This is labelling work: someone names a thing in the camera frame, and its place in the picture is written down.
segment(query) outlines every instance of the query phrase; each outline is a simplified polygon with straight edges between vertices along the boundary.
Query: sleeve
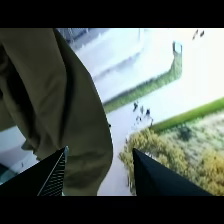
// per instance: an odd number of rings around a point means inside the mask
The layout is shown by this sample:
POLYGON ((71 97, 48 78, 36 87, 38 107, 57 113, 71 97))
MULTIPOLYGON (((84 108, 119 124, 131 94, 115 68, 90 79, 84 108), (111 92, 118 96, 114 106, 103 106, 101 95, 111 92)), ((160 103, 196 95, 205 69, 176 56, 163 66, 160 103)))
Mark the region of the sleeve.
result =
POLYGON ((88 71, 53 29, 1 28, 0 41, 54 146, 69 147, 65 194, 96 195, 113 149, 88 71))

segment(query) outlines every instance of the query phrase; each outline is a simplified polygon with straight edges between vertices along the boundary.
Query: road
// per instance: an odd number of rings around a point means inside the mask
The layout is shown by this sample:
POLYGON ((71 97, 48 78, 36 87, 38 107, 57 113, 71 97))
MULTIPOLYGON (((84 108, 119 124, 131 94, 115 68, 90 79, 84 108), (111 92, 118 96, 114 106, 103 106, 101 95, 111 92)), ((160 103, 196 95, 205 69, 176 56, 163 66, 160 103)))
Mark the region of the road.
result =
MULTIPOLYGON (((223 37, 224 32, 208 30, 203 38, 186 41, 183 44, 181 79, 138 100, 140 105, 151 109, 155 123, 224 96, 223 37)), ((133 102, 107 114, 112 125, 114 160, 99 195, 130 195, 127 172, 120 165, 118 154, 123 150, 129 133, 150 125, 146 119, 140 126, 135 125, 136 116, 133 102)))

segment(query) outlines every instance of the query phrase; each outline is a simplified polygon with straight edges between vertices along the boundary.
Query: bush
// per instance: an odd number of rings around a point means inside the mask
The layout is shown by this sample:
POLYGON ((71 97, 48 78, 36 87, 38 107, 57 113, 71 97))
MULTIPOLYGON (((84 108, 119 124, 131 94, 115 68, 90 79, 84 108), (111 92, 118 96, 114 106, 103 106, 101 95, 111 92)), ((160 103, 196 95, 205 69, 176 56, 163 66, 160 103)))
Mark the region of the bush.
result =
POLYGON ((186 177, 211 194, 224 195, 224 156, 220 152, 206 149, 198 164, 192 166, 180 146, 159 136, 151 129, 131 135, 124 151, 119 154, 119 158, 128 169, 129 186, 133 195, 135 195, 133 148, 152 155, 167 168, 186 177))

